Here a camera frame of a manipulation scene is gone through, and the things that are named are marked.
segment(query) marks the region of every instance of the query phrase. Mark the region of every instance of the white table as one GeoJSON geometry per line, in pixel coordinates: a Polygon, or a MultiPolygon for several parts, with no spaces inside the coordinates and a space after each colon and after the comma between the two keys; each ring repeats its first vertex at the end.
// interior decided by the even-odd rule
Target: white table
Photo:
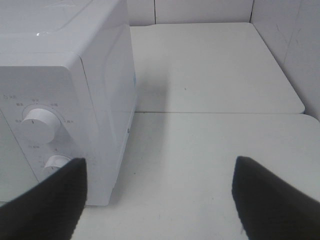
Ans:
{"type": "Polygon", "coordinates": [[[250,23],[135,26],[131,37],[138,112],[305,110],[250,23]]]}
{"type": "Polygon", "coordinates": [[[137,113],[110,204],[86,207],[72,240],[247,240],[237,156],[320,201],[319,146],[303,114],[137,113]]]}

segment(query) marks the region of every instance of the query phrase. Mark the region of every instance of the microwave side panel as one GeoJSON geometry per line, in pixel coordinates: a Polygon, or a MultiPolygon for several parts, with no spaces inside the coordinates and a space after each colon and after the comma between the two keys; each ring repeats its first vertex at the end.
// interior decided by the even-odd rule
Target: microwave side panel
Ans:
{"type": "Polygon", "coordinates": [[[105,15],[92,41],[79,53],[100,129],[99,148],[105,150],[105,172],[111,178],[105,191],[111,195],[136,107],[135,67],[128,10],[119,0],[105,15]]]}

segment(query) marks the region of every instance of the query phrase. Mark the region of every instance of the white wall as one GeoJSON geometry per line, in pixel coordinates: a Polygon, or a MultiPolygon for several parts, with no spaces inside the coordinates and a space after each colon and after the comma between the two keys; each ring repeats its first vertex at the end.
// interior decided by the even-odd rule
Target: white wall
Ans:
{"type": "Polygon", "coordinates": [[[249,22],[253,0],[155,0],[156,23],[249,22]]]}
{"type": "Polygon", "coordinates": [[[255,0],[252,23],[305,104],[320,120],[320,1],[255,0]]]}
{"type": "Polygon", "coordinates": [[[157,24],[249,22],[253,0],[127,0],[127,3],[130,24],[144,26],[155,24],[155,15],[157,24]]]}
{"type": "Polygon", "coordinates": [[[154,0],[127,0],[131,26],[155,24],[154,0]]]}

